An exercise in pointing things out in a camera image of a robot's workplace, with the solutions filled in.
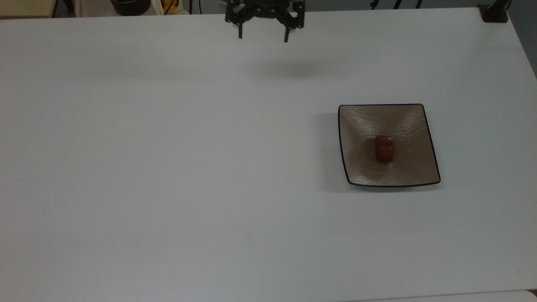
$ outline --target black robotic arm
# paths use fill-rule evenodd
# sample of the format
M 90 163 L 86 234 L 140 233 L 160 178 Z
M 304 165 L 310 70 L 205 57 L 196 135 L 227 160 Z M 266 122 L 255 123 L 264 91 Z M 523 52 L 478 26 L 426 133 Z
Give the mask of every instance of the black robotic arm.
M 304 27 L 304 12 L 306 11 L 306 0 L 228 0 L 226 7 L 226 22 L 238 26 L 238 37 L 242 39 L 242 25 L 253 17 L 276 19 L 285 26 L 285 39 L 289 39 L 289 32 L 295 28 Z M 296 12 L 293 17 L 289 11 L 289 6 Z

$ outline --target square plate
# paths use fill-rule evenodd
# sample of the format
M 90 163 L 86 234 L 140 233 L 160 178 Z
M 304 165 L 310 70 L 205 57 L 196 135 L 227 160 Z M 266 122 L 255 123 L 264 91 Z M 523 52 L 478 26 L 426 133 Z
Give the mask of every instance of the square plate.
M 422 104 L 341 105 L 339 145 L 347 180 L 361 186 L 420 186 L 440 182 L 440 172 Z M 394 158 L 375 157 L 375 138 L 393 138 Z

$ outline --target table surface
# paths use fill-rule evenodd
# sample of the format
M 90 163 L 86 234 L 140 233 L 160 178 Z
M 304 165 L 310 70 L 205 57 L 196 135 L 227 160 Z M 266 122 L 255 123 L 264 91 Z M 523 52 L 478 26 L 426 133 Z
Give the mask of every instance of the table surface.
M 0 19 L 51 18 L 56 0 L 0 0 Z
M 537 287 L 537 81 L 476 8 L 0 21 L 0 300 Z M 347 184 L 340 104 L 422 103 L 442 181 Z

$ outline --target gray wall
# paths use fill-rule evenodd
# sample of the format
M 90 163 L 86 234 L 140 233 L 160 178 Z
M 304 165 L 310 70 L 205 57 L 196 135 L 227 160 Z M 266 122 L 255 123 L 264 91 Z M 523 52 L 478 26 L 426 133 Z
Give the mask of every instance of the gray wall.
M 183 0 L 188 9 L 188 0 Z M 368 10 L 370 0 L 307 0 L 307 11 Z M 392 9 L 396 0 L 380 0 L 376 9 Z M 417 0 L 403 0 L 400 9 L 413 9 Z M 469 8 L 478 3 L 494 0 L 423 0 L 422 8 Z M 225 5 L 219 0 L 201 0 L 203 13 L 224 13 Z M 199 13 L 198 0 L 194 0 L 193 13 Z M 509 15 L 533 72 L 537 74 L 537 0 L 513 0 Z

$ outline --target red date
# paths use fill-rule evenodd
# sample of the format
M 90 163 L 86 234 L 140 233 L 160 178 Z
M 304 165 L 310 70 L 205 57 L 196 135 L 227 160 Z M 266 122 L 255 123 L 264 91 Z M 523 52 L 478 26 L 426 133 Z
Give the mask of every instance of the red date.
M 379 135 L 375 138 L 376 160 L 382 163 L 391 162 L 394 159 L 394 139 L 390 136 Z

